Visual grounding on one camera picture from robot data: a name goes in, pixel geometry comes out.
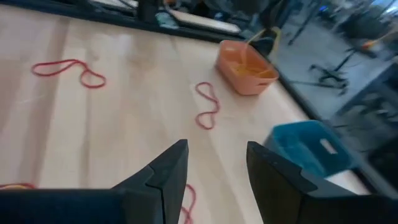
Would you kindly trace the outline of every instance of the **wooden table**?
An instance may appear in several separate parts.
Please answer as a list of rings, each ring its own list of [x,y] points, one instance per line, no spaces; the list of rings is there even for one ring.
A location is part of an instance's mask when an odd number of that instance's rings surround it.
[[[246,143],[306,119],[279,83],[242,97],[213,67],[217,44],[3,5],[0,49],[0,184],[108,188],[188,139],[195,223],[262,223]],[[78,67],[50,78],[30,72],[68,58],[86,61],[107,85],[84,88]],[[199,82],[211,82],[221,101],[211,131],[194,121],[213,106],[195,92]]]

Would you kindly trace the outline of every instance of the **blue basket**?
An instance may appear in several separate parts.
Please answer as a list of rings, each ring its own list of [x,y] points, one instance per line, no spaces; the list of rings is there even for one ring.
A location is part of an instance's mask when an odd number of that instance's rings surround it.
[[[338,137],[319,121],[275,126],[264,145],[320,177],[353,167],[353,159]]]

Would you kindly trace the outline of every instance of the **wooden board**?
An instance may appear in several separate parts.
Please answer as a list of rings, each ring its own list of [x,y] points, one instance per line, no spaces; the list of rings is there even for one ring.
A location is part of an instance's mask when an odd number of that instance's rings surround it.
[[[94,0],[94,1],[101,2],[104,4],[119,6],[119,7],[126,7],[126,5],[124,5],[123,3],[121,3],[118,0]],[[135,0],[127,0],[126,2],[133,7],[138,7],[138,2]],[[219,29],[219,30],[234,32],[234,33],[239,33],[241,31],[241,29],[237,25],[231,24],[228,22],[217,21],[214,19],[196,16],[193,14],[180,12],[180,11],[176,11],[176,10],[170,10],[170,12],[179,20],[185,21],[185,22],[190,22],[192,24],[207,26],[207,27],[211,27],[214,29]]]
[[[217,44],[3,5],[0,49],[0,184],[108,188],[188,139],[195,223],[262,223],[246,143],[306,119],[279,83],[242,97],[213,67]],[[86,61],[107,85],[84,88],[78,67],[51,78],[30,72],[68,58]],[[199,82],[211,82],[221,102],[211,131],[194,121],[213,106],[195,92]]]

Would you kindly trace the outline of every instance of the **orange bin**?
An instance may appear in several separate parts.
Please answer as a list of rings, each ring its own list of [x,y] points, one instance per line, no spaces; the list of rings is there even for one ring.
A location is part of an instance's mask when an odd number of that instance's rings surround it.
[[[223,40],[216,67],[241,95],[258,95],[279,78],[278,71],[245,42]]]

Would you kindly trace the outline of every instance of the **bin handle cutout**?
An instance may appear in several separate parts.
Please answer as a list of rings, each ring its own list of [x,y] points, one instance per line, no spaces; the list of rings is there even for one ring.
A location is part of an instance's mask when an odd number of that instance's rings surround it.
[[[319,140],[319,142],[330,154],[338,154],[336,149],[330,144],[327,139],[321,139]]]

